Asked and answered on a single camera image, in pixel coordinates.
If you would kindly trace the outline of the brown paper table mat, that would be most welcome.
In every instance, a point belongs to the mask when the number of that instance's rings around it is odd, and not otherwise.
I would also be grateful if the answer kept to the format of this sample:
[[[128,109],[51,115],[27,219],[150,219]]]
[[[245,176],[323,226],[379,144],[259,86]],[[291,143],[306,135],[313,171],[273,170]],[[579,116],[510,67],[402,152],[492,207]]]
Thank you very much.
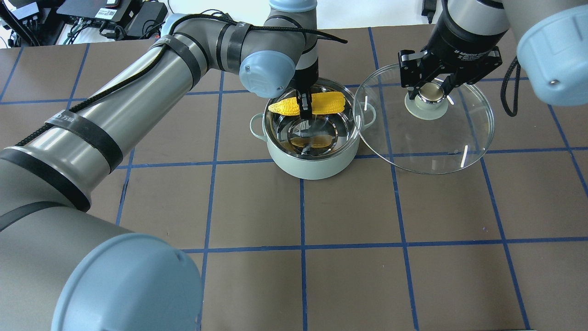
[[[355,92],[432,26],[336,31],[320,78]],[[84,102],[153,40],[1,51],[1,150]],[[269,101],[210,69],[91,192],[88,214],[186,253],[202,331],[585,331],[587,106],[535,96],[507,116],[498,74],[474,86],[489,150],[449,174],[371,154],[319,180],[271,159],[249,124]]]

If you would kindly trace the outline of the glass pot lid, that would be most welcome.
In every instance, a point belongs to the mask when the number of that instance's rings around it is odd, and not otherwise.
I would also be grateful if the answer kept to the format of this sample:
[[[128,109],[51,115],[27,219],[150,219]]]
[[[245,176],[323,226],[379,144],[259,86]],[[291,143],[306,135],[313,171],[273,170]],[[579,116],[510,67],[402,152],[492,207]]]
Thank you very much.
[[[397,63],[367,77],[354,99],[376,110],[376,121],[360,136],[369,152],[395,167],[430,175],[479,161],[494,138],[493,110],[476,86],[464,84],[446,97],[442,82],[441,77],[427,82],[410,100]]]

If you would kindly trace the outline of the yellow corn cob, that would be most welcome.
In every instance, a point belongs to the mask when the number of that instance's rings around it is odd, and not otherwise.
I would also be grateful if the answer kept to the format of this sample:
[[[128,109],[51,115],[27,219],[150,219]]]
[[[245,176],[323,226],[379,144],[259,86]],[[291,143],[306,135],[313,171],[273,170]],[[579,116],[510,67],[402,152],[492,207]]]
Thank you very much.
[[[309,107],[313,115],[329,115],[343,112],[347,103],[344,94],[338,91],[313,93],[309,101]],[[271,103],[267,109],[271,113],[284,116],[299,116],[302,113],[296,97],[289,97],[277,103]]]

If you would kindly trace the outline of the pale green cooking pot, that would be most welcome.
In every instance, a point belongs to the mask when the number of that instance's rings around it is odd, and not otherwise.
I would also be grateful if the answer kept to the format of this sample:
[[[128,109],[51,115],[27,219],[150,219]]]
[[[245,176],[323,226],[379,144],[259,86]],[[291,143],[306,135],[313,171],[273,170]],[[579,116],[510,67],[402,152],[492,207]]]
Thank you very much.
[[[298,114],[272,112],[271,106],[296,97],[294,89],[288,88],[250,120],[250,132],[266,143],[271,159],[283,171],[305,180],[324,179],[344,170],[356,156],[361,132],[376,121],[376,110],[369,103],[355,101],[349,89],[327,78],[311,86],[311,99],[335,92],[336,113],[313,114],[305,120]]]

